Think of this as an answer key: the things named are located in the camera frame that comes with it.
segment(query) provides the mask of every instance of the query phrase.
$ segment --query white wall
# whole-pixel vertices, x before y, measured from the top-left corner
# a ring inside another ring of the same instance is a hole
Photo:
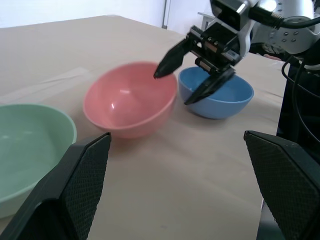
[[[162,26],[165,0],[0,0],[0,28],[101,15]]]
[[[193,25],[201,27],[198,12],[211,13],[210,0],[171,0],[167,29],[186,34]]]

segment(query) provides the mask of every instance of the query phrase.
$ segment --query beige table surface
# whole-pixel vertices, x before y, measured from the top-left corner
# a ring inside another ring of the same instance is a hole
[[[158,62],[182,35],[118,16],[0,29],[0,103],[42,103],[68,113],[78,139],[102,132],[82,101],[104,72]],[[193,66],[186,56],[183,68]],[[255,90],[237,116],[210,120],[180,100],[155,134],[113,139],[89,240],[255,240],[262,197],[245,130],[275,134],[285,80],[281,63],[249,54],[237,74]],[[10,221],[0,219],[0,232]]]

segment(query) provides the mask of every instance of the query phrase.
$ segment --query cable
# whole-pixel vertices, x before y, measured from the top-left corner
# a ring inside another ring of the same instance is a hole
[[[314,25],[320,24],[320,17],[316,17],[311,20],[303,22],[289,22],[287,18],[283,18],[281,15],[276,14],[272,11],[268,11],[259,6],[254,6],[250,8],[248,17],[255,20],[263,25],[279,29],[304,29],[309,28]]]
[[[278,28],[286,28],[286,29],[304,29],[309,28],[314,25],[320,24],[320,17],[316,17],[314,19],[303,21],[303,22],[287,22],[286,19],[279,24]]]
[[[282,66],[281,68],[281,73],[282,75],[288,80],[290,81],[291,83],[295,83],[294,80],[292,80],[286,73],[285,73],[285,68],[287,67],[287,65],[289,64],[290,60],[293,58],[293,56],[290,56],[288,58],[288,60],[284,63],[284,65]],[[309,91],[308,89],[304,88],[303,86],[301,86],[300,84],[298,85],[299,88],[301,88],[303,91],[307,92],[308,94],[310,94],[311,96],[317,98],[317,99],[320,99],[320,96],[319,95],[316,95],[314,94],[313,92]]]
[[[305,67],[305,61],[303,61],[298,69],[298,72],[296,73],[295,79],[294,79],[294,83],[293,83],[293,87],[292,87],[292,104],[293,104],[293,110],[294,113],[297,115],[298,119],[300,120],[302,126],[304,127],[304,129],[310,134],[311,137],[313,137],[313,139],[315,141],[318,142],[318,144],[320,144],[320,140],[310,131],[310,129],[307,127],[307,125],[305,124],[304,120],[302,119],[301,113],[299,111],[299,106],[298,106],[298,101],[297,101],[297,95],[298,95],[298,85],[299,85],[299,81],[301,80],[300,76],[303,72],[303,69]]]

